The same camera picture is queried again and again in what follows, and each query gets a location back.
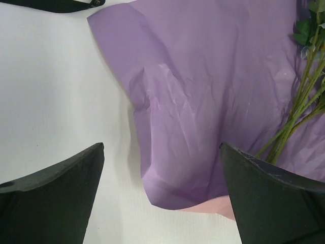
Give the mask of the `black ribbon gold lettering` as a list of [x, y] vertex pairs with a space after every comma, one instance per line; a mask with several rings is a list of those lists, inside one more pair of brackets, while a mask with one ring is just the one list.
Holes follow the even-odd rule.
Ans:
[[75, 13], [105, 4], [105, 0], [91, 0], [84, 3], [73, 0], [2, 0], [1, 3], [42, 10], [51, 13]]

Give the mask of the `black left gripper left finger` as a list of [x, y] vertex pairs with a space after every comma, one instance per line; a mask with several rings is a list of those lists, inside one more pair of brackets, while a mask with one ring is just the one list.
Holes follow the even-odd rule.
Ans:
[[1, 243], [83, 243], [104, 145], [1, 184]]

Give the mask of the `blue artificial flower stem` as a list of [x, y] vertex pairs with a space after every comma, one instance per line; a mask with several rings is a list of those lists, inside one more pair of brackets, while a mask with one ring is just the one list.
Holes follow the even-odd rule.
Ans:
[[308, 2], [309, 18], [296, 22], [294, 41], [303, 48], [300, 58], [306, 60], [303, 76], [295, 92], [293, 106], [282, 129], [255, 155], [271, 147], [266, 162], [275, 165], [294, 132], [308, 120], [324, 114], [324, 1]]

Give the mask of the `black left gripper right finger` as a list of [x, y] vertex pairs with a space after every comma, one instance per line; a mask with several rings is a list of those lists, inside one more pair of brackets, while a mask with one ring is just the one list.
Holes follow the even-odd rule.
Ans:
[[324, 183], [225, 142], [220, 156], [242, 243], [324, 243]]

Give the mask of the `pink paper flower bouquet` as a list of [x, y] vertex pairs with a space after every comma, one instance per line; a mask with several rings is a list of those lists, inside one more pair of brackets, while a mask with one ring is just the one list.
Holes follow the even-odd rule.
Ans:
[[152, 205], [234, 218], [219, 146], [254, 155], [283, 126], [307, 16], [306, 1], [134, 1], [89, 16], [135, 107]]

